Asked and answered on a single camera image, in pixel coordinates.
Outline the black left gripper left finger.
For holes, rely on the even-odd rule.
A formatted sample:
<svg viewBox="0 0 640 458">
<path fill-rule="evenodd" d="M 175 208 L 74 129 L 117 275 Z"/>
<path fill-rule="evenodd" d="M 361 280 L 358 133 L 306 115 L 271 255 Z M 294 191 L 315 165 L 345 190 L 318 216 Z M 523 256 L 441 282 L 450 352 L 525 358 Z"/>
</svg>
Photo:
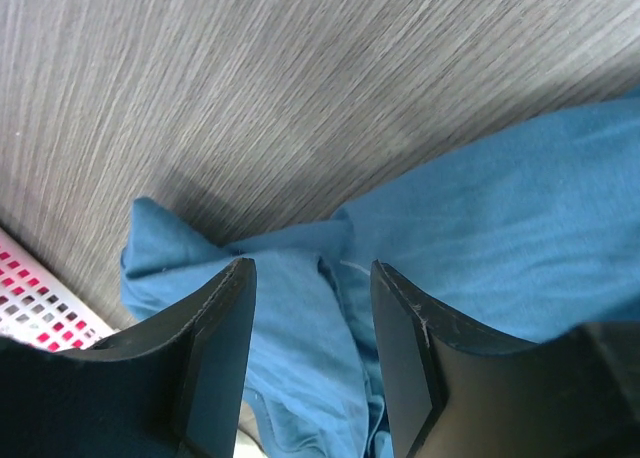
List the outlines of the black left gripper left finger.
<svg viewBox="0 0 640 458">
<path fill-rule="evenodd" d="M 253 260 L 86 350 L 1 342 L 5 457 L 229 457 L 256 305 Z"/>
</svg>

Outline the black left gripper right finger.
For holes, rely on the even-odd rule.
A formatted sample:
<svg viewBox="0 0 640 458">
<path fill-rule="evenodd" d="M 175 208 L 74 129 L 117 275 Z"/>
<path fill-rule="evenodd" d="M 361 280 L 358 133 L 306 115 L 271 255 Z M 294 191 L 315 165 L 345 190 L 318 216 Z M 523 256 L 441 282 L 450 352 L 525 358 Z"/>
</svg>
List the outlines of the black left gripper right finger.
<svg viewBox="0 0 640 458">
<path fill-rule="evenodd" d="M 638 455 L 637 323 L 586 323 L 536 344 L 382 262 L 371 299 L 395 456 Z"/>
</svg>

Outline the dark teal blue t-shirt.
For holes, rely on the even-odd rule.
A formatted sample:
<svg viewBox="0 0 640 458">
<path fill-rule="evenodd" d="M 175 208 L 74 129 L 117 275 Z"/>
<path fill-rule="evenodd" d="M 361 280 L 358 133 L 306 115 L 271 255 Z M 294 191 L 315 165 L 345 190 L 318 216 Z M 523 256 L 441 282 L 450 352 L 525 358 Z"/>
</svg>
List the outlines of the dark teal blue t-shirt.
<svg viewBox="0 0 640 458">
<path fill-rule="evenodd" d="M 257 269 L 244 397 L 272 457 L 388 457 L 374 261 L 541 342 L 639 317 L 639 94 L 540 116 L 421 165 L 329 219 L 218 247 L 135 200 L 121 299 L 147 319 L 231 261 Z"/>
</svg>

